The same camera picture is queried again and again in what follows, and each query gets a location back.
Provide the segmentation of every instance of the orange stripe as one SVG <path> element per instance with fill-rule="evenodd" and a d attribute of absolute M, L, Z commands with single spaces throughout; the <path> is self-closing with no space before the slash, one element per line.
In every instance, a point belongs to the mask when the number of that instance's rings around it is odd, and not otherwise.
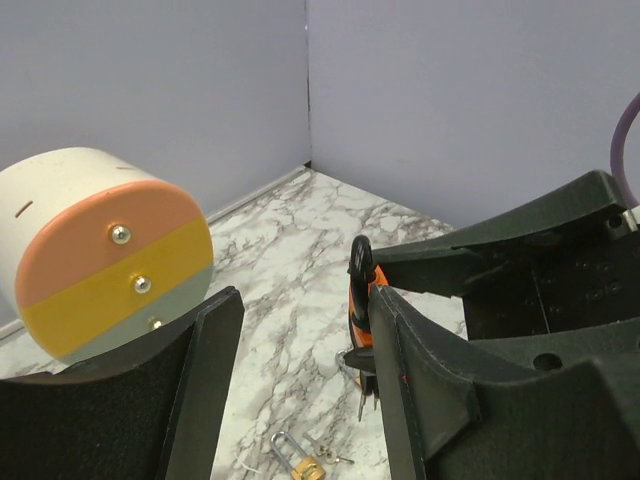
<path fill-rule="evenodd" d="M 201 216 L 188 193 L 155 180 L 92 195 L 53 218 L 31 241 L 16 274 L 17 303 L 27 308 L 42 302 Z M 125 245 L 110 238 L 117 224 L 131 229 Z"/>

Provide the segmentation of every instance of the white marble table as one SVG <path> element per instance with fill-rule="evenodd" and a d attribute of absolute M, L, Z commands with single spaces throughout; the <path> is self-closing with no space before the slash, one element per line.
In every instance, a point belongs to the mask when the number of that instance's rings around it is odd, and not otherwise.
<path fill-rule="evenodd" d="M 286 479 L 269 439 L 288 430 L 326 441 L 355 465 L 328 478 L 388 479 L 380 409 L 365 408 L 334 363 L 349 345 L 346 273 L 357 234 L 374 248 L 442 235 L 447 225 L 324 175 L 306 171 L 212 225 L 210 293 L 240 290 L 246 307 L 212 479 Z M 466 335 L 462 305 L 406 294 L 424 314 Z M 58 371 L 24 333 L 0 346 L 0 377 Z"/>

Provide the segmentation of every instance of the padlock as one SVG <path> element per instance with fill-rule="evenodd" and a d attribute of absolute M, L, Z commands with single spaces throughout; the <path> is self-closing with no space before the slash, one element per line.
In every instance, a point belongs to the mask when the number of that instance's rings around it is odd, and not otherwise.
<path fill-rule="evenodd" d="M 276 440 L 283 437 L 302 455 L 303 459 L 294 468 L 291 462 L 286 459 L 280 449 L 276 446 Z M 280 431 L 271 436 L 271 450 L 278 456 L 280 463 L 289 470 L 291 478 L 294 480 L 323 480 L 327 476 L 327 472 L 322 465 L 314 457 L 305 452 L 300 444 L 296 442 L 289 433 Z"/>

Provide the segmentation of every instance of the purple cable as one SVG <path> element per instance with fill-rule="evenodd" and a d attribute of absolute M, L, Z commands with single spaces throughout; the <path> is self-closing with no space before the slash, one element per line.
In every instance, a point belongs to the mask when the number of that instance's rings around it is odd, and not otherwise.
<path fill-rule="evenodd" d="M 618 182 L 628 208 L 634 208 L 640 204 L 633 195 L 629 182 L 627 182 L 627 176 L 624 173 L 624 144 L 631 129 L 631 124 L 633 124 L 638 113 L 640 113 L 640 93 L 631 100 L 622 117 L 620 117 L 611 139 L 611 174 Z"/>

